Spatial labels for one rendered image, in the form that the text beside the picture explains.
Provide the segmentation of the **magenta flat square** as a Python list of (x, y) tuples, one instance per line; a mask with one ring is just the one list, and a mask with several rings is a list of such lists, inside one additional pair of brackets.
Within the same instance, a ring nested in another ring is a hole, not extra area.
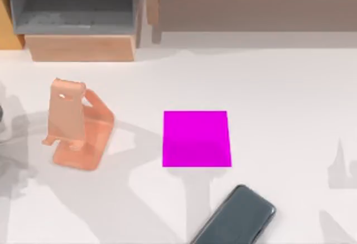
[(227, 111), (164, 111), (162, 166), (231, 167)]

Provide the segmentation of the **salmon phone stand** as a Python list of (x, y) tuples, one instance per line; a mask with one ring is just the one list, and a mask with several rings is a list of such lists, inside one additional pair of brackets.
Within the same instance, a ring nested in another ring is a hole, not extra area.
[(115, 116), (83, 82), (56, 78), (50, 88), (47, 136), (58, 141), (53, 162), (70, 168), (95, 170), (114, 127)]

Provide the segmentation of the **pale wooden drawer front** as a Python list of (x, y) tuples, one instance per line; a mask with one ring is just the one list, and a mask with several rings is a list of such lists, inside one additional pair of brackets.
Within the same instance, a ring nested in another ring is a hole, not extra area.
[(133, 61), (135, 35), (26, 35), (34, 61)]

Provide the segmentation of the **dark grey smartphone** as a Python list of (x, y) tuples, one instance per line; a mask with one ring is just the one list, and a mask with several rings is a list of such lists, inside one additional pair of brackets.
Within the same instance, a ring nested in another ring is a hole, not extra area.
[(246, 185), (237, 185), (189, 244), (255, 244), (276, 207)]

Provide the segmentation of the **wooden open shelf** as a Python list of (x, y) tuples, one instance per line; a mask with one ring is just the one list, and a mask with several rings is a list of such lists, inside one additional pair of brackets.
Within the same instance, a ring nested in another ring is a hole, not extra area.
[(357, 0), (146, 0), (154, 42), (163, 32), (357, 31)]

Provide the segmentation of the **grey pulled-out drawer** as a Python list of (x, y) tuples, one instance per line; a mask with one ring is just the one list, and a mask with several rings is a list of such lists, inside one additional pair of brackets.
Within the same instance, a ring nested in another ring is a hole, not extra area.
[(24, 35), (128, 35), (139, 0), (10, 0), (13, 28)]

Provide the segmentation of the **wooden cupboard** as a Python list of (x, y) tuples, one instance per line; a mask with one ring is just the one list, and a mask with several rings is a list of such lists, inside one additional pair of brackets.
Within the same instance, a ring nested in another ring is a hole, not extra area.
[(13, 31), (9, 0), (0, 0), (0, 50), (21, 50), (24, 46), (24, 35)]

